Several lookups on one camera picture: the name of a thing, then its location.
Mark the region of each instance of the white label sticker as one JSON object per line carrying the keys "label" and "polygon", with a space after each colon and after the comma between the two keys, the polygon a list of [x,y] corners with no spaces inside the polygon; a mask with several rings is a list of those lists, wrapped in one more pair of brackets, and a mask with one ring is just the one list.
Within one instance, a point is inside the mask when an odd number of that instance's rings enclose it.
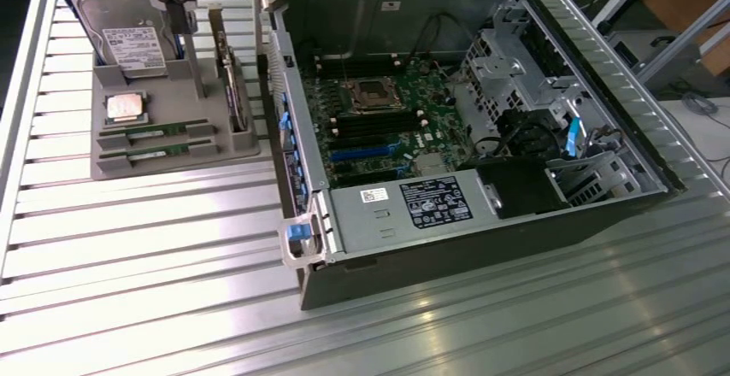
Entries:
{"label": "white label sticker", "polygon": [[136,132],[134,134],[130,134],[127,138],[142,139],[142,138],[151,138],[151,137],[162,137],[163,135],[164,135],[164,132],[162,130],[158,130],[158,131]]}
{"label": "white label sticker", "polygon": [[401,2],[383,2],[381,5],[381,11],[398,11],[401,9]]}
{"label": "white label sticker", "polygon": [[155,152],[148,152],[147,154],[136,154],[135,156],[128,156],[127,159],[130,161],[139,161],[139,160],[147,160],[150,158],[158,158],[166,155],[167,154],[164,151],[155,151]]}
{"label": "white label sticker", "polygon": [[106,28],[103,32],[122,71],[164,67],[154,27]]}
{"label": "white label sticker", "polygon": [[363,198],[363,203],[375,203],[389,199],[389,192],[385,188],[375,188],[374,190],[361,191],[361,197]]}

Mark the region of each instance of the green ram module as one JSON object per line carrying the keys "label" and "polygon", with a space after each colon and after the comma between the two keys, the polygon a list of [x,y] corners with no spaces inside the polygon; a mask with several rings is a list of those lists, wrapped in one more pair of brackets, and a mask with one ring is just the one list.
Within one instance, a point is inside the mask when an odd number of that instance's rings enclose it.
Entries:
{"label": "green ram module", "polygon": [[100,137],[108,137],[111,135],[127,135],[130,139],[142,139],[151,137],[171,137],[178,134],[186,133],[186,126],[195,124],[204,124],[208,120],[190,120],[182,122],[174,122],[170,124],[159,124],[154,126],[134,126],[122,130],[103,131],[99,133]]}
{"label": "green ram module", "polygon": [[192,141],[190,143],[163,145],[160,147],[144,148],[142,150],[130,150],[124,152],[115,152],[114,154],[102,154],[99,158],[115,158],[116,156],[127,156],[130,161],[140,161],[151,158],[158,158],[162,156],[183,156],[191,152],[191,147],[194,145],[212,143],[210,139],[203,139],[200,141]]}

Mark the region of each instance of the hard drive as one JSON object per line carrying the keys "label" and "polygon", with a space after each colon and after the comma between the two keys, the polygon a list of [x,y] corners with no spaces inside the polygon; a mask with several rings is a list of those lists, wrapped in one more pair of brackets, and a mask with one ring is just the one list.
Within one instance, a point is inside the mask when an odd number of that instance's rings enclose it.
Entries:
{"label": "hard drive", "polygon": [[76,16],[104,65],[118,64],[130,79],[168,73],[179,43],[150,0],[71,0]]}

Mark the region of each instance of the power supply label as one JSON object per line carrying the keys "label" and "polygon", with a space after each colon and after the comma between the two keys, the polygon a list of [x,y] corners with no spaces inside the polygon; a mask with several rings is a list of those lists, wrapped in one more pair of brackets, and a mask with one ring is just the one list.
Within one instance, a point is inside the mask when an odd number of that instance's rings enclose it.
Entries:
{"label": "power supply label", "polygon": [[457,177],[401,184],[401,192],[413,224],[419,229],[470,220],[474,217]]}

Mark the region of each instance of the hard drive label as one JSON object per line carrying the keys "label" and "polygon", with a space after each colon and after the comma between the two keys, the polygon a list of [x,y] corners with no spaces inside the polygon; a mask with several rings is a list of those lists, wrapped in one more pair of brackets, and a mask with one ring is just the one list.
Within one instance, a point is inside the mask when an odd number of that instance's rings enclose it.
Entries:
{"label": "hard drive label", "polygon": [[419,229],[474,218],[455,177],[401,184],[401,192]]}
{"label": "hard drive label", "polygon": [[154,27],[106,28],[103,32],[122,71],[164,67]]}

